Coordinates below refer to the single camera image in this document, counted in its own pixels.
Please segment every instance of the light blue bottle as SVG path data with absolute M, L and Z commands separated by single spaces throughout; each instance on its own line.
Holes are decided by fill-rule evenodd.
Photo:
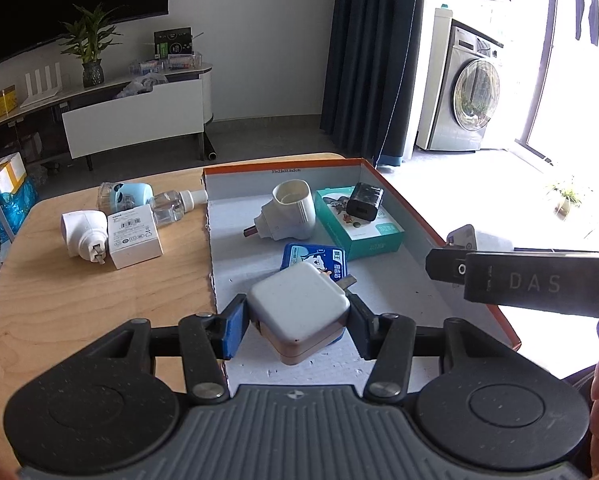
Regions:
M 97 193 L 97 207 L 108 216 L 145 205 L 152 198 L 153 188 L 148 184 L 102 182 Z

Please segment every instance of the washing machine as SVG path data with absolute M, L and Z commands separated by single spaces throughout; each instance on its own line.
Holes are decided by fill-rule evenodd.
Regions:
M 417 146 L 479 150 L 500 97 L 503 44 L 436 9 Z

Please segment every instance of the black power adapter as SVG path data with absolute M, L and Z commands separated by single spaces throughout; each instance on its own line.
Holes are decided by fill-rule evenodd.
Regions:
M 346 213 L 372 222 L 377 218 L 377 211 L 383 198 L 383 189 L 358 182 L 346 204 Z

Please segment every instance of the teal box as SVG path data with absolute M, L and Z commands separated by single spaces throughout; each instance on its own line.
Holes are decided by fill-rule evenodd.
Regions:
M 343 248 L 349 260 L 392 253 L 399 249 L 404 230 L 380 207 L 377 218 L 368 222 L 346 213 L 353 187 L 321 189 L 315 193 L 315 212 L 335 245 Z

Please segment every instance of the barcode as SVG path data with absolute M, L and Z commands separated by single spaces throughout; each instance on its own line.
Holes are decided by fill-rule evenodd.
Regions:
M 132 220 L 128 220 L 128 222 L 122 222 L 121 228 L 125 229 L 126 227 L 132 227 L 133 225 L 141 224 L 141 218 L 134 218 Z

